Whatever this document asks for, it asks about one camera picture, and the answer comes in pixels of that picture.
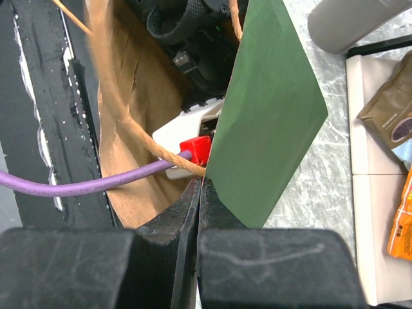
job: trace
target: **cardboard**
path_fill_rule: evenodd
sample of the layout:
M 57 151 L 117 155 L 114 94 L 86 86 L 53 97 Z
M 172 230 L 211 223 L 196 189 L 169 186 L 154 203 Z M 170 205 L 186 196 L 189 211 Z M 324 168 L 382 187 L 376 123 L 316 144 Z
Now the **cardboard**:
M 326 117 L 283 1 L 250 0 L 206 170 L 247 227 L 266 222 Z
M 113 29 L 108 48 L 113 53 L 113 63 L 99 68 L 100 76 L 110 73 L 115 76 L 117 87 L 133 121 L 139 123 L 150 135 L 180 112 L 183 94 L 187 86 L 183 77 L 169 63 L 163 51 L 150 37 L 143 24 L 127 5 L 120 0 L 90 0 L 88 9 L 113 6 L 102 15 L 105 25 Z M 130 171 L 157 160 L 125 130 L 122 116 L 111 109 L 112 98 L 102 88 L 99 91 L 100 112 L 100 166 L 103 177 Z M 113 208 L 125 227 L 137 228 L 181 195 L 189 180 L 170 181 L 165 173 L 156 174 L 108 191 Z

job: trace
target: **black strap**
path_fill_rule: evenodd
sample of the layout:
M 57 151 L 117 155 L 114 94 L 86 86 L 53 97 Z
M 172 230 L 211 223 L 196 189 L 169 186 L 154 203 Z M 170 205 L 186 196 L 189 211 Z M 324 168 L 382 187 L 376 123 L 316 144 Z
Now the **black strap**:
M 168 33 L 161 33 L 165 14 L 156 7 L 147 18 L 147 30 L 162 46 L 174 45 L 186 40 L 201 26 L 207 15 L 207 6 L 202 0 L 187 0 L 185 12 L 176 26 Z

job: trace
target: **green cardboard sheet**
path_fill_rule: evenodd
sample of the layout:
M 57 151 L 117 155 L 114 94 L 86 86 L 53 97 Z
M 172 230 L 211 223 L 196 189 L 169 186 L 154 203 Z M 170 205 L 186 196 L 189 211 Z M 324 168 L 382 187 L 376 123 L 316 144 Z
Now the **green cardboard sheet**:
M 283 1 L 250 0 L 206 171 L 247 227 L 266 222 L 327 115 Z

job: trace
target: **marble pattern surface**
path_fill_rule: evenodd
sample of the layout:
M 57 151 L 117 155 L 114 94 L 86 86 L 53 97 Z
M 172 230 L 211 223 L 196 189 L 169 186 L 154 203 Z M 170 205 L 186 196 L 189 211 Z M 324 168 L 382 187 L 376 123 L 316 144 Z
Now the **marble pattern surface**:
M 328 107 L 329 116 L 265 224 L 266 228 L 332 229 L 347 243 L 355 260 L 345 56 L 319 49 L 307 20 L 321 0 L 284 0 Z M 412 10 L 381 26 L 357 45 L 412 34 Z M 401 59 L 403 48 L 374 57 Z M 196 308 L 201 308 L 197 299 Z

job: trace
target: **red connector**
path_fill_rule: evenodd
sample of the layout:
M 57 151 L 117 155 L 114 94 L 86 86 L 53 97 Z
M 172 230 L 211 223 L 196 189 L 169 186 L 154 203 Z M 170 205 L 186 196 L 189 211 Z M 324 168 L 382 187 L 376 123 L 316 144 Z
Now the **red connector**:
M 180 143 L 180 151 L 189 150 L 192 153 L 191 162 L 197 165 L 206 165 L 212 148 L 212 139 L 209 136 L 199 136 Z

